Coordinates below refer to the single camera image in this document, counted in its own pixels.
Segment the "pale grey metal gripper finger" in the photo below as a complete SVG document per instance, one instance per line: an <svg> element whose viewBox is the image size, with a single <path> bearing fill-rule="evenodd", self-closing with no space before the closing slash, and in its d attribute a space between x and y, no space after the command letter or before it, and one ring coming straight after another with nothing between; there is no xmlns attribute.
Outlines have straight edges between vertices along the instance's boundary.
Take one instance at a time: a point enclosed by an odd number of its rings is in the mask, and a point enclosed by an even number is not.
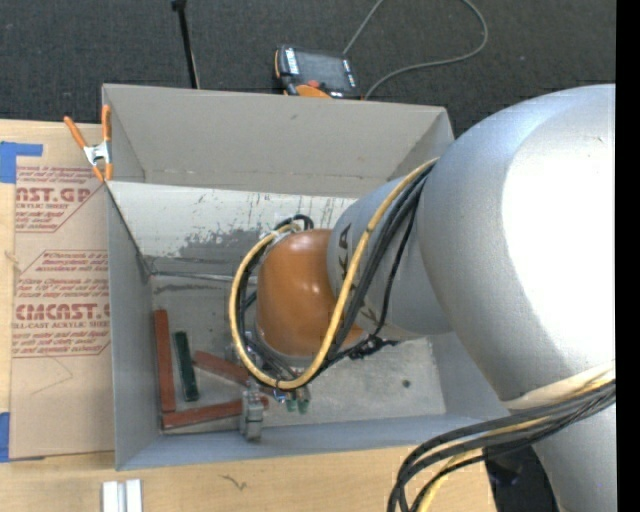
<svg viewBox="0 0 640 512"><path fill-rule="evenodd" d="M262 435L264 413L268 399L259 392L246 390L242 393L239 431L248 441L259 441Z"/></svg>

